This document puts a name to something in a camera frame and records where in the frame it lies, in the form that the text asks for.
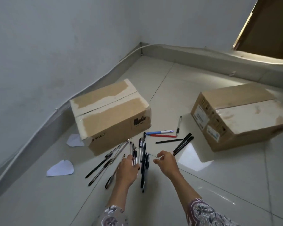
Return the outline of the black marker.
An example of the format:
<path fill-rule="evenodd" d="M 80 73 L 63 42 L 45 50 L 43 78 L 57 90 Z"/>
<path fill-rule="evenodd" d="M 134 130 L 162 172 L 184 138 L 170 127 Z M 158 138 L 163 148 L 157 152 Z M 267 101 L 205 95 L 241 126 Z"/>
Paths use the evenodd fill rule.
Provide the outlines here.
<path fill-rule="evenodd" d="M 178 149 L 188 140 L 188 138 L 189 137 L 191 137 L 192 136 L 192 134 L 191 133 L 188 133 L 186 136 L 185 136 L 185 138 L 182 140 L 182 142 L 174 149 L 174 151 L 173 151 L 173 154 L 175 154 L 177 151 L 178 151 Z"/>
<path fill-rule="evenodd" d="M 177 153 L 179 153 L 187 144 L 189 144 L 194 139 L 194 136 L 191 136 L 188 138 L 188 140 L 178 149 L 178 151 L 173 154 L 175 156 Z"/>

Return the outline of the person's left hand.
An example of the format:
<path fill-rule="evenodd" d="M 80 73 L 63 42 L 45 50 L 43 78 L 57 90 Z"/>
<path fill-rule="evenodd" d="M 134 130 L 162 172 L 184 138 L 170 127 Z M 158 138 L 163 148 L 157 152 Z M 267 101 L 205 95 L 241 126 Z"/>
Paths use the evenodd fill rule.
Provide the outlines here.
<path fill-rule="evenodd" d="M 116 172 L 116 184 L 126 187 L 130 187 L 133 184 L 140 170 L 140 164 L 133 165 L 134 162 L 135 158 L 133 155 L 128 155 L 127 158 L 121 160 Z"/>

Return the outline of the person's right forearm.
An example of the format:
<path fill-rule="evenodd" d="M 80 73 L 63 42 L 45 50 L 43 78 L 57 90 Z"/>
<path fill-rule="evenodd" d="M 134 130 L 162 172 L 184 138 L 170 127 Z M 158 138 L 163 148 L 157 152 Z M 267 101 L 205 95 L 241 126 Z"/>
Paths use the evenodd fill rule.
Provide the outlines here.
<path fill-rule="evenodd" d="M 193 187 L 185 180 L 180 172 L 166 175 L 172 182 L 183 209 L 187 209 L 191 201 L 202 199 L 202 197 L 193 189 Z"/>

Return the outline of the cardboard box with white labels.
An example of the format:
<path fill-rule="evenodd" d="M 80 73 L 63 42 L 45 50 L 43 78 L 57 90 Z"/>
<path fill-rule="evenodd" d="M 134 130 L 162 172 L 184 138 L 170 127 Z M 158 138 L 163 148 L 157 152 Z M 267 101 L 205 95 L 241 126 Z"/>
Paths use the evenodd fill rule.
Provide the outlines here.
<path fill-rule="evenodd" d="M 190 114 L 213 152 L 283 133 L 283 104 L 257 83 L 202 91 Z"/>

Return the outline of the large white paper piece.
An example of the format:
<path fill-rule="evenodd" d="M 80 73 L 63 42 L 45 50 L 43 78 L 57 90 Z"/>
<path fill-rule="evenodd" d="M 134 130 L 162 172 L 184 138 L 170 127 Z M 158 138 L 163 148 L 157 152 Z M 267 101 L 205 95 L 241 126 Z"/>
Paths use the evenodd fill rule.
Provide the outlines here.
<path fill-rule="evenodd" d="M 71 175 L 73 173 L 73 164 L 69 160 L 61 160 L 46 172 L 46 177 Z"/>

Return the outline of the person's left forearm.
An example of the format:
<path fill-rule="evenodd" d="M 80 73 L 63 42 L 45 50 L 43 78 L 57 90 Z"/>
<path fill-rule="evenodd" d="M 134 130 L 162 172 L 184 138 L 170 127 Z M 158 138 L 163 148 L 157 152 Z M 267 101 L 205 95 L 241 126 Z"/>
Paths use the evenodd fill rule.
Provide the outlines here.
<path fill-rule="evenodd" d="M 117 206 L 122 210 L 125 210 L 128 190 L 133 183 L 126 181 L 117 181 L 114 185 L 110 198 L 106 207 Z"/>

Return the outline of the thin black pen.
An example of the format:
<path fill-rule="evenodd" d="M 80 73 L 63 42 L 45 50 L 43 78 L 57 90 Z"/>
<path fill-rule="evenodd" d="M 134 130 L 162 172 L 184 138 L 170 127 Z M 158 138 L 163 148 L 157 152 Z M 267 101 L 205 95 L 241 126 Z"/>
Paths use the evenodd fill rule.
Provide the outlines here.
<path fill-rule="evenodd" d="M 183 141 L 183 140 L 184 139 L 164 140 L 164 141 L 158 141 L 155 144 L 171 143 L 171 142 L 177 142 L 177 141 Z"/>

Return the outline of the blue and white pen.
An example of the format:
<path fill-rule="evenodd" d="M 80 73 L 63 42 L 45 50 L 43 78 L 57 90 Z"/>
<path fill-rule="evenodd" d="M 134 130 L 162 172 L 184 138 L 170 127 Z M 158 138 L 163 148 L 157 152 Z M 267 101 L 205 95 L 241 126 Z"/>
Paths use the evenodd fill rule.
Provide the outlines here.
<path fill-rule="evenodd" d="M 174 130 L 162 130 L 162 131 L 155 131 L 155 132 L 147 132 L 146 135 L 153 135 L 153 134 L 165 134 L 165 133 L 173 133 Z"/>

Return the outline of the floral patterned sleeve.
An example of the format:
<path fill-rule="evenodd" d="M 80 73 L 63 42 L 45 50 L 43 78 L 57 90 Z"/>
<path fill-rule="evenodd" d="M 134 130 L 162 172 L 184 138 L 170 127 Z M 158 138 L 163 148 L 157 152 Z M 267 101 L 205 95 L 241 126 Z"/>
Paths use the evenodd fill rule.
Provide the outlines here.
<path fill-rule="evenodd" d="M 241 226 L 223 214 L 216 212 L 204 200 L 192 200 L 186 211 L 188 226 Z"/>
<path fill-rule="evenodd" d="M 128 219 L 124 211 L 116 206 L 111 205 L 106 208 L 101 216 L 101 226 L 128 226 Z"/>

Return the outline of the taped cardboard box black print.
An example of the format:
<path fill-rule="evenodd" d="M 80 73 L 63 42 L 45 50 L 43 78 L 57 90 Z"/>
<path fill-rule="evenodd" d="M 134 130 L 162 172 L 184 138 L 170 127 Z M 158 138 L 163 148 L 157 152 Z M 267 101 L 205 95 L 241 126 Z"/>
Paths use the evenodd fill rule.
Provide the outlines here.
<path fill-rule="evenodd" d="M 151 106 L 125 79 L 70 99 L 81 140 L 99 156 L 151 127 Z"/>

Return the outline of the person's right hand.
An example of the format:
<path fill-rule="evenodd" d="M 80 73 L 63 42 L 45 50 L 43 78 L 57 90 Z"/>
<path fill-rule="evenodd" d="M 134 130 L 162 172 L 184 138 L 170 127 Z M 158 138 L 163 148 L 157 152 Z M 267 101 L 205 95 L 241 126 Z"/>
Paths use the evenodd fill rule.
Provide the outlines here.
<path fill-rule="evenodd" d="M 157 154 L 157 158 L 163 160 L 163 167 L 159 167 L 162 173 L 170 180 L 180 176 L 175 156 L 171 152 L 161 151 Z"/>

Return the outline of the small white paper piece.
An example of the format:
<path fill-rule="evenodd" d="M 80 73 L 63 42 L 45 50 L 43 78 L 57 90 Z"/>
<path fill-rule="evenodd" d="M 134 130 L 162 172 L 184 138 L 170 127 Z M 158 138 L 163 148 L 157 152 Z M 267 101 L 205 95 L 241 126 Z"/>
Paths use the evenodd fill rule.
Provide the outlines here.
<path fill-rule="evenodd" d="M 66 142 L 69 147 L 85 146 L 79 134 L 71 134 Z"/>

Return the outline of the pile of black pens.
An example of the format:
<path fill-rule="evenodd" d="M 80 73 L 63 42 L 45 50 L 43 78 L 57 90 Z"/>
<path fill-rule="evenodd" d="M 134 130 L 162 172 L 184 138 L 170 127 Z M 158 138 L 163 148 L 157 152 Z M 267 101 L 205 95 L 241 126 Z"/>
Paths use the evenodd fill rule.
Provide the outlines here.
<path fill-rule="evenodd" d="M 134 157 L 134 161 L 132 162 L 133 165 L 136 165 L 137 163 L 140 163 L 140 172 L 141 172 L 141 189 L 142 192 L 145 192 L 146 188 L 146 180 L 147 180 L 147 173 L 149 169 L 149 163 L 150 163 L 150 154 L 146 152 L 146 133 L 143 133 L 143 137 L 139 140 L 139 150 L 140 150 L 140 156 L 137 156 L 137 150 L 136 147 L 132 142 L 129 142 L 127 140 L 125 144 L 120 144 L 118 147 L 116 147 L 113 151 L 111 151 L 108 155 L 105 156 L 105 159 L 96 166 L 85 178 L 88 178 L 91 174 L 93 174 L 102 164 L 104 166 L 101 168 L 101 170 L 96 174 L 96 176 L 91 180 L 91 182 L 88 183 L 88 186 L 91 186 L 93 182 L 98 178 L 98 176 L 102 173 L 104 169 L 106 169 L 110 164 L 114 162 L 116 157 L 121 153 L 121 151 L 130 143 L 132 155 Z"/>

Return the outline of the brown wooden door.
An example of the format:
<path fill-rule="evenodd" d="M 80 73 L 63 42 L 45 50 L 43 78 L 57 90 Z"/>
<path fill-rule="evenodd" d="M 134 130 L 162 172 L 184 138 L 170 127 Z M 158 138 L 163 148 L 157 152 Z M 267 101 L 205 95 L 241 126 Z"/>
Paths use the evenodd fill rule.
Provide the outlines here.
<path fill-rule="evenodd" d="M 258 0 L 234 50 L 283 60 L 283 0 Z"/>

